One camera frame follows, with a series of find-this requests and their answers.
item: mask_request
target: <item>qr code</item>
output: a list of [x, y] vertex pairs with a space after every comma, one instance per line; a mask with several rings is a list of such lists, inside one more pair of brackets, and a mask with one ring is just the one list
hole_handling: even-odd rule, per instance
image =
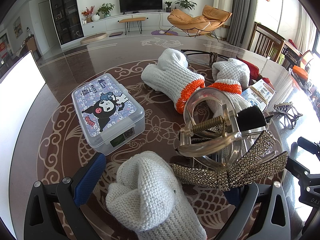
[[134, 135], [134, 128], [130, 128], [129, 130], [125, 131], [123, 133], [125, 139], [127, 140], [128, 138], [130, 138], [132, 135]]

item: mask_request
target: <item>gray curtain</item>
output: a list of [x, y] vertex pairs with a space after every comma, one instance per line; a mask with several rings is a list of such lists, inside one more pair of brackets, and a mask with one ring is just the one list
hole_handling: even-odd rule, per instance
[[248, 21], [250, 0], [233, 0], [232, 18], [227, 41], [239, 47]]

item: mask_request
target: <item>translucent plastic box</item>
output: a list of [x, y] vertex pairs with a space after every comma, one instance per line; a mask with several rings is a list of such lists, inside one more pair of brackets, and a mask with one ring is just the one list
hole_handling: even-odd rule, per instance
[[88, 144], [104, 155], [145, 129], [143, 107], [110, 74], [74, 90], [72, 100]]

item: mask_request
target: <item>gold spring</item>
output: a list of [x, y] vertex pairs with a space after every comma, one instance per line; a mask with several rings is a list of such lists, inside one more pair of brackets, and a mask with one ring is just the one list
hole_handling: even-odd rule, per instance
[[209, 128], [215, 127], [219, 124], [223, 124], [223, 122], [224, 122], [224, 118], [222, 116], [217, 116], [207, 121], [197, 123], [192, 127], [191, 130], [192, 132], [197, 133], [197, 132], [205, 131]]

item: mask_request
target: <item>white knitted glove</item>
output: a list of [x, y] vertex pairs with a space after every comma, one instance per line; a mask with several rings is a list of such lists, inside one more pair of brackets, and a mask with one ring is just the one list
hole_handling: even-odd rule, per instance
[[186, 101], [197, 88], [204, 87], [204, 77], [188, 68], [188, 62], [180, 51], [166, 49], [158, 64], [149, 64], [141, 79], [155, 91], [165, 93], [179, 114], [183, 114]]
[[139, 240], [206, 239], [171, 167], [154, 152], [137, 154], [119, 167], [106, 205]]
[[[209, 87], [221, 90], [232, 102], [235, 110], [239, 113], [241, 110], [252, 106], [245, 100], [241, 93], [249, 86], [249, 67], [235, 58], [229, 58], [228, 61], [215, 62], [212, 65], [212, 77], [215, 81]], [[213, 112], [213, 116], [223, 115], [222, 106], [213, 101], [206, 101]]]

